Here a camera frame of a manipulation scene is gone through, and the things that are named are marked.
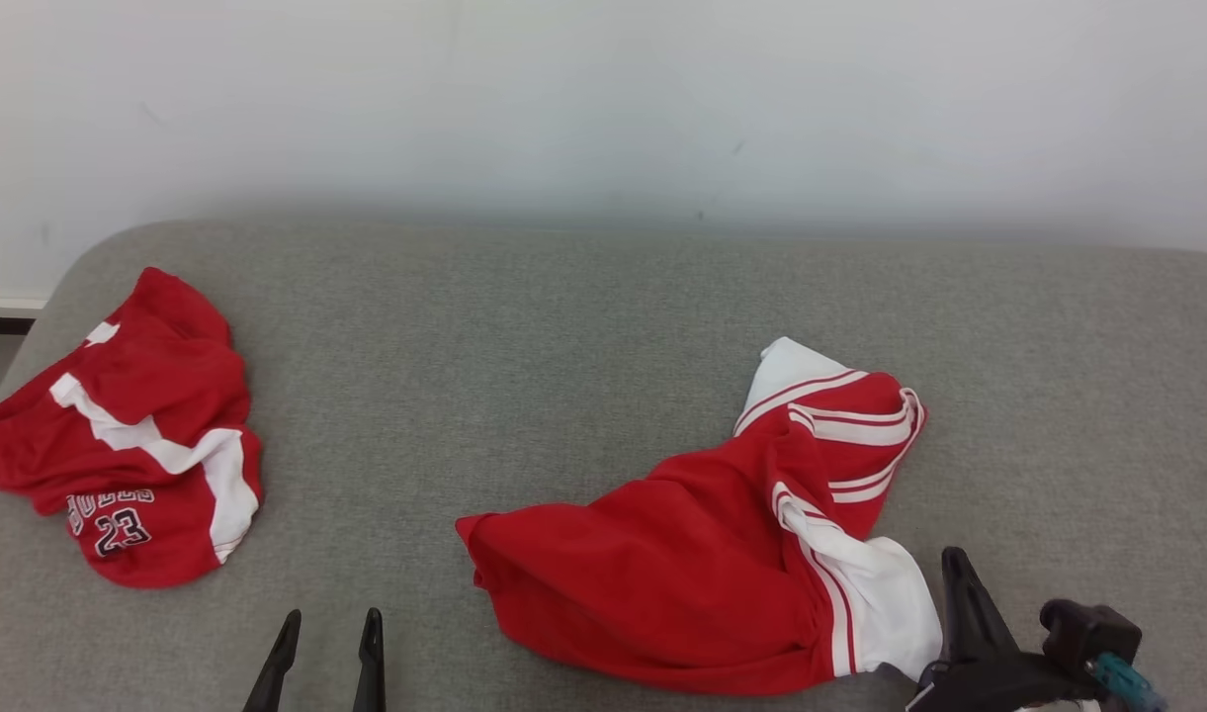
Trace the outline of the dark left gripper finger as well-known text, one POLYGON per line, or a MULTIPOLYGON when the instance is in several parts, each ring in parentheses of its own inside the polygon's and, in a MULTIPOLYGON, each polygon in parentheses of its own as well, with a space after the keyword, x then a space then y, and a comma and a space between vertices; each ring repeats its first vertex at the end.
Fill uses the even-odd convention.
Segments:
POLYGON ((292 609, 284 618, 282 628, 269 650, 264 665, 260 670, 241 712, 276 712, 281 710, 284 677, 293 667, 297 646, 299 644, 303 614, 292 609))
POLYGON ((362 637, 358 641, 360 669, 352 702, 354 712, 385 712, 387 710, 385 671, 385 626, 381 609, 372 607, 365 614, 362 637))

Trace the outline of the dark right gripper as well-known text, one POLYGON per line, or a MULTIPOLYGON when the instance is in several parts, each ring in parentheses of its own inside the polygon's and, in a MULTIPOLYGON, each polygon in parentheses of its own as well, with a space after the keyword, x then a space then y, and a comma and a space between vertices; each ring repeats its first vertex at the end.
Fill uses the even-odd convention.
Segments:
POLYGON ((906 711, 1040 711, 1075 704, 1132 711, 1135 658, 1144 631, 1109 605, 1050 599, 1040 652, 1024 652, 961 547, 941 551, 945 643, 925 669, 906 711))

